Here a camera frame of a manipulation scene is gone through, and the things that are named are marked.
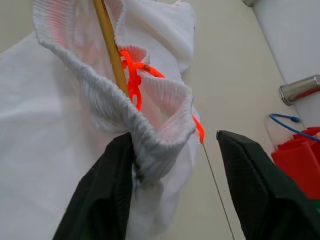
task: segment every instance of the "white wall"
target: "white wall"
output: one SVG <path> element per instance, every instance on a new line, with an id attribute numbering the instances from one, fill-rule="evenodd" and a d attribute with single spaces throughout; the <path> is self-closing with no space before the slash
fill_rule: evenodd
<path id="1" fill-rule="evenodd" d="M 320 74 L 320 0 L 260 0 L 254 11 L 286 84 Z M 320 126 L 320 94 L 295 103 L 305 127 Z"/>

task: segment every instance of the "white towel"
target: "white towel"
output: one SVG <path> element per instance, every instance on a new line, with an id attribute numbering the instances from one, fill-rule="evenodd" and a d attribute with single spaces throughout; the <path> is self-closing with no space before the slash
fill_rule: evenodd
<path id="1" fill-rule="evenodd" d="M 139 72 L 138 112 L 114 84 L 92 1 L 35 0 L 38 41 L 63 63 L 34 35 L 0 56 L 0 239 L 51 239 L 115 132 L 132 134 L 145 176 L 134 181 L 126 238 L 148 239 L 172 220 L 198 146 L 197 113 L 181 79 L 193 56 L 195 13 L 185 2 L 105 3 L 118 47 L 166 78 Z"/>

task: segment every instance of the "blue wire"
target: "blue wire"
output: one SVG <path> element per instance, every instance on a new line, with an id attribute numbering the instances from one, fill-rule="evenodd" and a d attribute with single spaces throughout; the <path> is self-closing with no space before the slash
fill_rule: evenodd
<path id="1" fill-rule="evenodd" d="M 317 138 L 317 137 L 314 137 L 314 136 L 311 136 L 309 134 L 306 134 L 302 131 L 298 131 L 298 130 L 295 130 L 294 128 L 284 124 L 282 121 L 279 121 L 278 119 L 276 119 L 276 117 L 280 117 L 280 118 L 285 118 L 285 119 L 290 119 L 292 122 L 294 123 L 300 123 L 300 119 L 296 116 L 287 116 L 287 115 L 282 115 L 282 114 L 278 114 L 278 113 L 272 113 L 270 114 L 270 118 L 275 121 L 277 124 L 281 125 L 282 127 L 286 128 L 286 129 L 289 129 L 290 131 L 296 133 L 296 134 L 300 134 L 306 138 L 309 138 L 309 139 L 312 139 L 314 141 L 317 141 L 317 142 L 320 142 L 320 138 Z"/>

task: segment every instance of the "metal pipe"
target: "metal pipe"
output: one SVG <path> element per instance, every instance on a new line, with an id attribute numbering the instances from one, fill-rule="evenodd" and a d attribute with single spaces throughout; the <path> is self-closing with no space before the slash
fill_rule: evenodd
<path id="1" fill-rule="evenodd" d="M 258 2 L 258 0 L 242 0 L 242 2 L 244 2 L 248 7 L 252 7 L 256 2 Z"/>
<path id="2" fill-rule="evenodd" d="M 294 101 L 320 91 L 320 75 L 313 75 L 287 85 L 279 89 L 280 98 L 290 106 Z"/>

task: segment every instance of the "bamboo stick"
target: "bamboo stick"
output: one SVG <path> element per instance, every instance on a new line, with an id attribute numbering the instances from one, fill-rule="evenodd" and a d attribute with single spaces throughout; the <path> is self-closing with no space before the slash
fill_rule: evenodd
<path id="1" fill-rule="evenodd" d="M 93 0 L 95 11 L 100 23 L 102 35 L 106 48 L 110 56 L 110 63 L 114 73 L 115 81 L 117 86 L 125 93 L 128 97 L 128 89 L 126 83 L 126 76 L 122 68 L 122 62 L 119 56 L 119 50 L 115 42 L 115 34 L 112 28 L 110 17 L 108 15 L 104 0 Z"/>

